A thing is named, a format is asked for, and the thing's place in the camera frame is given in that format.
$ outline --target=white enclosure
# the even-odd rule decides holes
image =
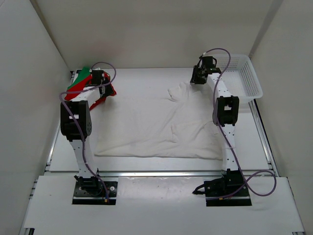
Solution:
[[[80,216],[85,212],[89,215],[87,218],[94,219],[90,227],[102,231],[97,227],[102,222],[95,216],[107,216],[102,209],[71,207],[71,187],[74,186],[72,182],[75,181],[73,175],[77,165],[68,142],[60,134],[58,137],[55,135],[59,123],[58,93],[69,84],[70,71],[97,61],[111,62],[121,74],[116,87],[120,91],[140,93],[141,87],[127,89],[125,84],[132,84],[128,79],[142,83],[143,87],[146,77],[154,79],[151,84],[162,79],[171,79],[176,84],[180,79],[189,79],[191,67],[197,63],[198,57],[214,47],[251,57],[264,95],[257,100],[260,113],[254,103],[250,103],[239,114],[238,133],[242,144],[238,149],[244,156],[239,160],[243,162],[246,175],[259,169],[275,171],[271,148],[282,176],[278,178],[278,190],[268,198],[252,196],[254,205],[250,209],[226,208],[220,211],[214,208],[210,213],[202,209],[199,197],[161,191],[159,197],[165,193],[169,197],[168,202],[174,199],[174,205],[160,205],[157,209],[159,214],[152,216],[156,219],[153,222],[149,216],[141,214],[151,213],[147,209],[151,206],[149,191],[140,198],[147,208],[138,206],[140,210],[133,211],[132,197],[138,190],[129,190],[130,180],[122,176],[145,176],[145,173],[138,175],[135,171],[153,171],[155,176],[159,176],[158,171],[167,171],[167,176],[178,178],[166,181],[173,185],[186,184],[191,190],[203,181],[202,177],[216,176],[221,162],[108,157],[104,162],[96,161],[101,174],[120,176],[121,200],[117,209],[110,208],[111,212],[121,216],[123,213],[119,208],[128,205],[126,214],[120,217],[124,218],[125,224],[143,220],[152,228],[156,226],[156,234],[166,231],[172,234],[189,231],[191,234],[194,231],[190,224],[194,219],[191,215],[198,212],[192,207],[195,203],[202,215],[209,215],[211,221],[211,224],[205,224],[205,220],[201,221],[203,217],[199,217],[199,233],[209,227],[213,230],[207,231],[213,234],[229,232],[227,225],[218,223],[225,213],[230,212],[232,215],[242,213],[252,223],[237,233],[253,234],[257,229],[255,234],[292,234],[303,231],[298,209],[307,234],[313,234],[312,10],[313,2],[310,0],[0,0],[0,235],[17,235],[20,231],[24,235],[23,226],[36,227],[34,235],[79,234],[83,229],[87,233],[90,230],[82,226],[84,220]],[[125,68],[147,69],[130,72]],[[163,77],[159,80],[160,71]],[[93,120],[99,118],[97,112],[99,110],[95,109],[92,113]],[[256,154],[249,157],[252,149]],[[188,180],[179,178],[188,174],[196,177]],[[39,175],[42,176],[32,199],[34,203],[28,207],[29,216],[23,222],[34,181]],[[137,182],[137,187],[146,184],[144,178],[133,182]],[[254,179],[252,184],[266,192],[272,179],[265,176]],[[184,207],[175,208],[182,201],[191,202],[185,207],[190,207],[191,214]],[[173,224],[162,216],[164,211],[171,216]],[[107,219],[107,225],[116,221]],[[231,216],[226,216],[226,219],[233,226],[237,225],[235,221],[241,222],[240,217],[232,220]],[[169,230],[158,227],[156,221],[166,224]],[[68,224],[75,228],[68,226],[67,231],[62,230],[62,226]],[[146,232],[145,227],[123,229],[110,227],[112,234]]]
[[[281,176],[313,233],[313,2],[285,0],[252,57],[264,95],[258,100]]]
[[[272,0],[37,0],[71,70],[192,67],[206,50],[249,55]]]
[[[0,1],[0,234],[19,233],[59,119],[69,70],[29,1]]]

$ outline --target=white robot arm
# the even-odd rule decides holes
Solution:
[[[216,65],[217,60],[212,56],[201,56],[199,63],[194,66],[190,83],[208,83],[213,91],[212,119],[221,131],[219,141],[223,154],[222,177],[205,181],[193,191],[193,194],[205,194],[207,206],[250,206],[249,191],[246,187],[242,187],[244,178],[234,156],[239,98],[230,93],[224,81],[221,80],[221,70]],[[225,195],[232,195],[231,200],[223,200]]]
[[[105,89],[106,84],[110,83],[103,70],[92,70],[91,73],[91,79],[83,84],[85,86],[83,90],[87,91],[80,91],[81,93],[75,98],[61,103],[61,133],[66,136],[73,147],[79,167],[79,172],[75,175],[77,182],[72,203],[94,205],[110,203],[112,205],[116,201],[115,199],[111,200],[111,196],[116,196],[117,182],[103,181],[99,176],[97,166],[94,164],[93,153],[90,148],[89,136],[92,131],[92,123],[89,109],[93,104],[96,105],[105,100],[105,97],[113,94],[114,90],[111,85]],[[82,133],[67,109],[72,112]]]

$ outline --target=white cloth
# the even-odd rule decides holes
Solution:
[[[108,97],[95,155],[221,159],[212,104],[201,89],[180,83],[168,98]]]

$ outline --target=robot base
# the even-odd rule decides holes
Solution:
[[[243,184],[244,180],[240,171],[228,169],[223,172],[221,178],[205,181],[203,185],[198,186],[193,191],[193,194],[205,194],[207,207],[252,206],[249,190],[246,186],[231,197],[222,198],[232,194]]]
[[[83,190],[76,181],[72,204],[75,205],[115,205],[117,195],[117,181],[104,181],[109,191],[109,201],[105,199],[105,192],[90,194]]]

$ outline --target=white table surface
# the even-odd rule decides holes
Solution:
[[[115,206],[72,205],[73,176],[40,176],[25,228],[34,235],[291,235],[303,227],[286,178],[277,179],[268,197],[251,194],[250,207],[206,207],[193,195],[202,177],[119,178]],[[258,177],[260,193],[273,186]]]
[[[180,82],[190,81],[191,68],[175,69],[119,69],[113,85],[117,95],[133,97],[164,97],[167,89]],[[91,111],[93,130],[91,148],[95,149],[97,128],[101,118],[101,107]],[[237,155],[243,170],[268,169],[266,156],[249,108],[241,108],[236,123]],[[222,161],[186,158],[137,158],[137,157],[94,157],[100,171],[197,171],[220,170]],[[50,166],[51,172],[78,171],[75,155],[69,142],[59,133]]]

